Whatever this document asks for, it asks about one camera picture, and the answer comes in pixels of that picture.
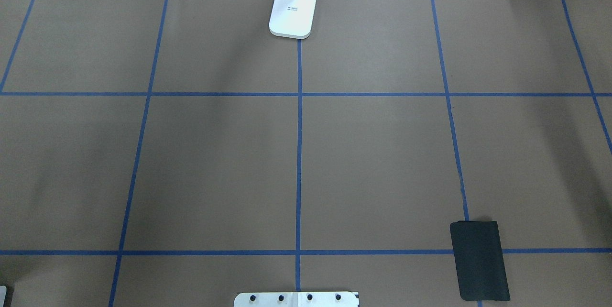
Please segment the white desk lamp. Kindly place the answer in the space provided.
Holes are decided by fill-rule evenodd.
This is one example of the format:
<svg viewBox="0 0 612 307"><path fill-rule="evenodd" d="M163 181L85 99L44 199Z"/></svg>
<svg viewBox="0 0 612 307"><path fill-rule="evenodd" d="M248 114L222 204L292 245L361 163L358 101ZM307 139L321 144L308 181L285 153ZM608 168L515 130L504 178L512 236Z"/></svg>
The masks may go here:
<svg viewBox="0 0 612 307"><path fill-rule="evenodd" d="M317 0L274 0L269 31L278 37L303 40L312 32Z"/></svg>

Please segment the black mouse pad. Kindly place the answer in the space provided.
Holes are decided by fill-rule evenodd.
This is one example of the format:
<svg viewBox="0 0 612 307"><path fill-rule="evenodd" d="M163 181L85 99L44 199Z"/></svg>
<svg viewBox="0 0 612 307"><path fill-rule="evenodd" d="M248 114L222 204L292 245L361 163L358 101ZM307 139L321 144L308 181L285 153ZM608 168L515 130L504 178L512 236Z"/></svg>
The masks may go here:
<svg viewBox="0 0 612 307"><path fill-rule="evenodd" d="M461 299L511 300L498 223L459 220L449 230Z"/></svg>

